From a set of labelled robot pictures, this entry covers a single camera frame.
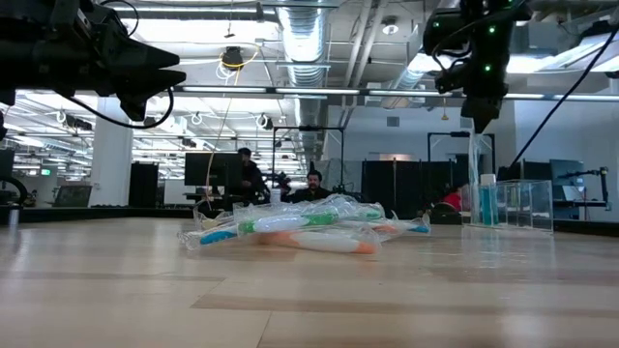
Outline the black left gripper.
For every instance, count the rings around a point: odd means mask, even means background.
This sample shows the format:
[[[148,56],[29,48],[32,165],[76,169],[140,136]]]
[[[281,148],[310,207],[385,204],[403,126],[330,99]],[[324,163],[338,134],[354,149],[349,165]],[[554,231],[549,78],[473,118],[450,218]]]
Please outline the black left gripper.
[[[187,75],[110,68],[162,69],[179,62],[174,53],[131,39],[117,13],[108,7],[91,1],[18,2],[20,89],[115,95],[132,121],[143,121],[147,101],[184,82]]]

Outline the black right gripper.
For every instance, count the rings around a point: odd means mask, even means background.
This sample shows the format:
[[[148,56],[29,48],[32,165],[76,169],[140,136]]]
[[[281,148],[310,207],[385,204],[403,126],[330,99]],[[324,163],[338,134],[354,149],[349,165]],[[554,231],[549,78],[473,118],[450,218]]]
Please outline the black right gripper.
[[[436,63],[442,56],[453,60],[439,65],[435,88],[441,94],[460,89],[467,96],[461,116],[472,120],[475,133],[499,117],[507,94],[515,16],[514,7],[459,7],[438,8],[428,19],[425,54]]]

